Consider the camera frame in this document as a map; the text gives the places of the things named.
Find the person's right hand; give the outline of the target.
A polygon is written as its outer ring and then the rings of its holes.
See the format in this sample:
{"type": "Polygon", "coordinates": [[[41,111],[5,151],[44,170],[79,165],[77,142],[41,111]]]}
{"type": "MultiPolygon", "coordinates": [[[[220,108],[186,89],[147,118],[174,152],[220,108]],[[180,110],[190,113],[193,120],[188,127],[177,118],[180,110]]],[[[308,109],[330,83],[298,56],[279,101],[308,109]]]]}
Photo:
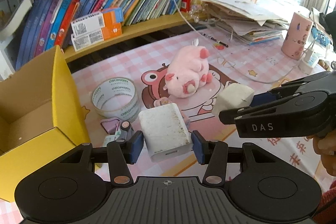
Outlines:
{"type": "Polygon", "coordinates": [[[335,130],[327,133],[324,138],[309,135],[305,139],[311,142],[313,151],[318,157],[314,178],[326,190],[335,181],[335,130]]]}

